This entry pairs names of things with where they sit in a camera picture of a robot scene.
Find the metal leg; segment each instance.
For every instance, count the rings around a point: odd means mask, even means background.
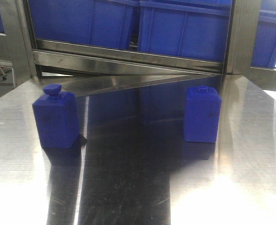
[[[2,80],[6,80],[7,79],[7,75],[5,72],[3,72],[2,68],[0,67],[0,73],[2,74]]]
[[[32,55],[32,42],[23,0],[0,0],[8,51],[15,72],[15,86],[37,75]]]
[[[256,40],[261,0],[234,0],[224,64],[225,74],[247,75]]]
[[[12,68],[12,77],[13,77],[13,86],[14,86],[14,88],[16,88],[17,87],[17,85],[16,85],[16,79],[15,79],[15,73],[14,73],[14,68]]]

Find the stainless steel frame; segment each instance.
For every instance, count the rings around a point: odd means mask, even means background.
[[[13,66],[16,85],[41,76],[40,66],[46,66],[63,73],[97,75],[243,74],[257,85],[275,90],[276,69],[251,67],[260,6],[261,0],[233,0],[225,63],[220,63],[36,40],[27,0],[0,0],[6,30],[5,35],[0,34],[0,63]]]

